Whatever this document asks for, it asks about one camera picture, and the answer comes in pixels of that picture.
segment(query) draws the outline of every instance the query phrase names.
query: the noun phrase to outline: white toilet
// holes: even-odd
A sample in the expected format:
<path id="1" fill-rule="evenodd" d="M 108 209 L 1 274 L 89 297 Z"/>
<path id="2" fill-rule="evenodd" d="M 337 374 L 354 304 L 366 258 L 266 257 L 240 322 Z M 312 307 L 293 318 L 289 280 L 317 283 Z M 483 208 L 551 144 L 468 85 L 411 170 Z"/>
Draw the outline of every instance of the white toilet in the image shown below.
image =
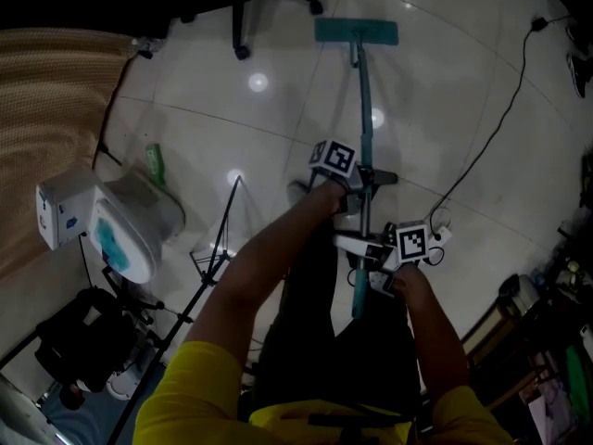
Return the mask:
<path id="1" fill-rule="evenodd" d="M 136 284 L 155 275 L 163 243 L 184 226 L 179 203 L 137 169 L 103 183 L 77 165 L 39 183 L 35 195 L 39 232 L 51 249 L 87 233 L 104 261 Z"/>

